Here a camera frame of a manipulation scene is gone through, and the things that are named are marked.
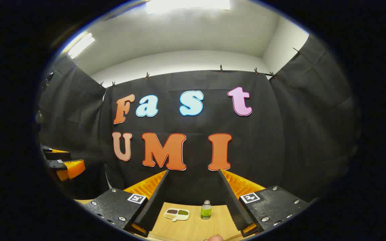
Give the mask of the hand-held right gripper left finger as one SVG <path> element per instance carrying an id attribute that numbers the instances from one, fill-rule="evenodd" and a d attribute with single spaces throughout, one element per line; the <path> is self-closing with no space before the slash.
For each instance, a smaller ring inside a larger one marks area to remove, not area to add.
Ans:
<path id="1" fill-rule="evenodd" d="M 112 188 L 86 203 L 84 209 L 119 231 L 147 237 L 164 204 L 163 188 L 170 183 L 167 176 L 165 170 L 143 181 L 146 185 L 141 191 L 149 191 L 150 198 L 139 190 Z"/>

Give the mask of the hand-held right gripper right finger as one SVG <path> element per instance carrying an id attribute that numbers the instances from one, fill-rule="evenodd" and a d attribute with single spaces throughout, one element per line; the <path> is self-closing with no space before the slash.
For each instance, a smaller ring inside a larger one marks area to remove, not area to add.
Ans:
<path id="1" fill-rule="evenodd" d="M 227 170 L 218 173 L 224 203 L 242 237 L 271 232 L 311 205 L 278 185 L 263 187 Z"/>

